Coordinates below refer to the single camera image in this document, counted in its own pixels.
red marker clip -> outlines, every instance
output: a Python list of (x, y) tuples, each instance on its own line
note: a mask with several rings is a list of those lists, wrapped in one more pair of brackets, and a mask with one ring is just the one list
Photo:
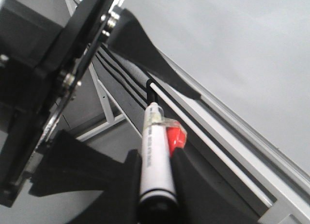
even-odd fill
[(169, 127), (167, 128), (167, 138), (171, 157), (176, 147), (184, 148), (186, 132), (183, 132), (181, 127)]

black rubber strip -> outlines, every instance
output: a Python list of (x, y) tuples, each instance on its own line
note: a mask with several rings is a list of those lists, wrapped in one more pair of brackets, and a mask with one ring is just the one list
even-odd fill
[(115, 77), (115, 75), (102, 63), (102, 61), (100, 61), (99, 57), (96, 55), (96, 58), (98, 59), (99, 63), (106, 69), (106, 71), (130, 94), (130, 96), (139, 104), (139, 106), (143, 109), (145, 109), (145, 107), (140, 103), (139, 100), (137, 100), (136, 97), (134, 97), (133, 95), (131, 95), (131, 92), (128, 90), (128, 88), (122, 84), (118, 78)]
[(143, 87), (141, 85), (141, 83), (139, 83), (139, 81), (137, 81), (137, 79), (135, 77), (133, 77), (131, 75), (131, 73), (127, 70), (127, 68), (125, 66), (123, 66), (123, 64), (121, 64), (115, 57), (114, 55), (109, 51), (109, 49), (107, 49), (107, 47), (105, 47), (105, 45), (101, 45), (101, 49), (103, 49), (103, 51), (144, 91), (146, 91), (145, 87)]
[(116, 73), (118, 73), (126, 82), (127, 84), (131, 87), (131, 89), (133, 89), (138, 96), (140, 96), (141, 99), (143, 99), (143, 101), (146, 102), (146, 99), (144, 98), (144, 96), (128, 81), (128, 79), (126, 78), (126, 76), (121, 73), (119, 71), (119, 69), (117, 69), (115, 66), (113, 66), (105, 57), (104, 55), (102, 55), (102, 53), (100, 53), (100, 51), (98, 51), (98, 54), (100, 55), (100, 58), (103, 59), (103, 61), (105, 61)]

white rod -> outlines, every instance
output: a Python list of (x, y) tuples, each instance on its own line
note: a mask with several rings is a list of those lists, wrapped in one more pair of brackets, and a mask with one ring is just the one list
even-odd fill
[(199, 129), (188, 116), (173, 103), (154, 83), (150, 87), (172, 108), (175, 113), (203, 140), (204, 143), (244, 182), (248, 188), (267, 206), (273, 202), (269, 197), (227, 156), (218, 146)]

screw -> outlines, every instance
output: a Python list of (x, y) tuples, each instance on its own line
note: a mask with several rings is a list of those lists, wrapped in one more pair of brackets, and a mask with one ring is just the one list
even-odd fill
[(110, 36), (110, 33), (109, 33), (109, 32), (107, 32), (106, 30), (102, 30), (102, 34), (103, 34), (103, 35), (105, 35), (105, 36), (107, 36), (107, 37), (109, 37), (109, 36)]
[(76, 77), (73, 74), (68, 73), (62, 82), (63, 86), (65, 88), (69, 88), (72, 85), (75, 78)]
[(115, 11), (111, 12), (111, 17), (114, 18), (115, 20), (119, 20), (120, 19), (120, 15), (118, 13), (116, 13)]
[(103, 21), (105, 21), (105, 19), (106, 19), (106, 15), (102, 15), (101, 18), (100, 18), (101, 23), (102, 23)]
[(117, 22), (117, 19), (111, 16), (107, 22), (108, 29), (112, 30), (115, 27), (116, 22)]
[(0, 67), (4, 67), (5, 64), (9, 61), (9, 57), (6, 56), (5, 54), (0, 55)]
[(71, 96), (70, 100), (71, 100), (71, 101), (72, 101), (72, 100), (75, 100), (76, 97), (77, 97), (77, 95), (76, 95), (76, 94), (73, 94), (73, 95)]

marker pen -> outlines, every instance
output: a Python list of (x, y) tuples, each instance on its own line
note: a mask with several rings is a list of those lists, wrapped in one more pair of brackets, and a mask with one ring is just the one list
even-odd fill
[(178, 223), (178, 205), (162, 108), (145, 110), (138, 219), (141, 224)]

